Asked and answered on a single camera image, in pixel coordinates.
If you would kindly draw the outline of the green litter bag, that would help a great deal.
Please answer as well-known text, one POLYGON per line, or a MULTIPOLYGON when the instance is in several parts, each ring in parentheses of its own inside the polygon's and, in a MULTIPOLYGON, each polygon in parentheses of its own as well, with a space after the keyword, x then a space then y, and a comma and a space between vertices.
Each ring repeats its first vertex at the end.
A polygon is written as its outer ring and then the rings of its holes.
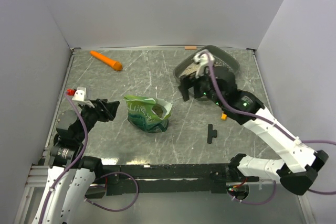
POLYGON ((165 132, 169 126, 172 104, 159 98, 125 95, 128 121, 147 133, 165 132))

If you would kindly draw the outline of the yellow plastic scoop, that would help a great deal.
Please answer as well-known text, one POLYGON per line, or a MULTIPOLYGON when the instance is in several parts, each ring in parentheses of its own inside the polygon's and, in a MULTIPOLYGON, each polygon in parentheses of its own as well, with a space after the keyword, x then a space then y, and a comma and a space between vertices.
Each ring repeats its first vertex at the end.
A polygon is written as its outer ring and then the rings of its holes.
POLYGON ((226 121, 227 115, 225 113, 222 113, 221 120, 226 121))

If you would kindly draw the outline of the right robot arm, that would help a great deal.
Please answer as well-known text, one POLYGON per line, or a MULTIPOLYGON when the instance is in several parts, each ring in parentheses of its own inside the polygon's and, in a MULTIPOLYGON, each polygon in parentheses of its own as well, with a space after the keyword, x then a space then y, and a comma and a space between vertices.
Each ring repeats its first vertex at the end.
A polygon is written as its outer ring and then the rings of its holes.
POLYGON ((267 107, 252 93, 238 89, 235 75, 225 67, 206 69, 180 76, 179 90, 189 100, 189 89, 195 98, 206 97, 239 125, 255 133, 279 159, 262 159, 237 154, 230 160, 229 175, 235 181, 244 177, 271 179, 295 195, 304 195, 314 183, 328 154, 315 151, 285 129, 267 107))

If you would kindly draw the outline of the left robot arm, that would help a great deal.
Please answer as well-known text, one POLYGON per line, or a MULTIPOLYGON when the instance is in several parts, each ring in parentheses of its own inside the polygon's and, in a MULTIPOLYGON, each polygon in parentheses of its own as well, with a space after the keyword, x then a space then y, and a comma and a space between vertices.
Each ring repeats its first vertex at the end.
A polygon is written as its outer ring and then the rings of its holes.
POLYGON ((72 106, 58 118, 46 186, 33 223, 71 223, 92 183, 103 179, 102 160, 85 156, 88 133, 97 122, 113 121, 119 101, 66 99, 72 106))

